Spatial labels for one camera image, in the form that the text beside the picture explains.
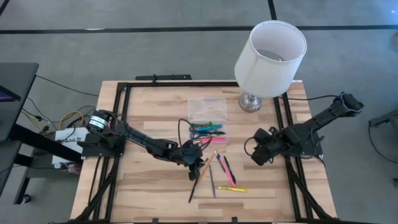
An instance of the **wooden tabletop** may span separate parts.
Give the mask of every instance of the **wooden tabletop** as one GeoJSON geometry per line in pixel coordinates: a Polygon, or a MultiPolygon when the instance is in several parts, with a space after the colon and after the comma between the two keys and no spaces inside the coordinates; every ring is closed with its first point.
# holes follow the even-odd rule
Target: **wooden tabletop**
{"type": "MultiPolygon", "coordinates": [[[[117,81],[103,82],[98,109],[112,110],[117,81]]],[[[193,200],[188,203],[193,182],[188,179],[188,168],[154,159],[145,149],[133,143],[126,144],[121,158],[113,202],[112,222],[228,222],[231,217],[251,222],[294,221],[294,212],[284,159],[277,156],[274,163],[255,164],[243,151],[244,141],[258,128],[278,127],[273,100],[264,100],[262,108],[246,113],[238,105],[239,87],[134,87],[129,100],[128,123],[152,138],[177,141],[177,121],[187,119],[188,100],[204,97],[226,98],[228,112],[227,144],[210,144],[203,158],[217,149],[228,158],[236,177],[237,187],[247,193],[216,190],[213,198],[210,175],[197,186],[193,200]]],[[[302,82],[293,82],[288,90],[292,98],[306,98],[302,82]]],[[[285,119],[283,102],[282,114],[285,119]]],[[[290,101],[295,123],[311,117],[306,101],[290,101]]],[[[188,139],[188,126],[183,124],[182,141],[188,139]]],[[[254,141],[249,142],[249,152],[254,141]]],[[[71,218],[87,206],[88,194],[97,158],[84,161],[71,218]]],[[[215,186],[230,186],[226,174],[214,160],[211,163],[215,186]]],[[[336,216],[328,179],[323,164],[316,159],[303,160],[309,191],[331,216],[336,216]]],[[[298,190],[302,216],[305,209],[298,190]]],[[[104,216],[107,195],[101,205],[104,216]]]]}

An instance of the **lamp base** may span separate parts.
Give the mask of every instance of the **lamp base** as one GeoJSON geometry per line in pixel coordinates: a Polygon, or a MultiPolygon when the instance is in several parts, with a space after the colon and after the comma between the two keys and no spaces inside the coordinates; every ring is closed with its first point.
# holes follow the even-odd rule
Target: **lamp base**
{"type": "Polygon", "coordinates": [[[242,110],[253,113],[260,109],[262,100],[256,96],[243,92],[239,99],[239,106],[242,110]]]}

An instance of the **plastic box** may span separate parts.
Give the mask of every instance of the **plastic box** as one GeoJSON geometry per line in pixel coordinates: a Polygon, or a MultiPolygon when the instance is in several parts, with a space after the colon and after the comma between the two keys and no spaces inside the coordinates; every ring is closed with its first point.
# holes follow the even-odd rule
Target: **plastic box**
{"type": "Polygon", "coordinates": [[[212,141],[211,144],[225,144],[228,142],[228,124],[226,121],[226,99],[225,98],[202,98],[188,101],[188,120],[195,124],[214,125],[221,124],[223,127],[218,131],[225,132],[220,137],[225,141],[212,141]]]}

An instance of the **yellow highlighter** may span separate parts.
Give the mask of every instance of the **yellow highlighter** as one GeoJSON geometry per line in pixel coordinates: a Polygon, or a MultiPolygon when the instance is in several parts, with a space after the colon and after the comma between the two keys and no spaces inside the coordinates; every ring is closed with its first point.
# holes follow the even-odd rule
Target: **yellow highlighter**
{"type": "Polygon", "coordinates": [[[232,190],[232,191],[243,192],[243,193],[247,192],[246,189],[239,189],[239,188],[236,188],[236,187],[217,187],[217,189],[220,189],[220,190],[232,190]]]}

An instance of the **white lampshade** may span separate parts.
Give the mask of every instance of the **white lampshade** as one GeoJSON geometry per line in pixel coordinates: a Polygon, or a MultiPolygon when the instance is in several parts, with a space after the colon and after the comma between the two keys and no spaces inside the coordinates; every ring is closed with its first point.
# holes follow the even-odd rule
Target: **white lampshade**
{"type": "Polygon", "coordinates": [[[283,94],[307,51],[304,35],[282,21],[265,21],[250,33],[235,65],[235,78],[248,94],[272,98],[283,94]]]}

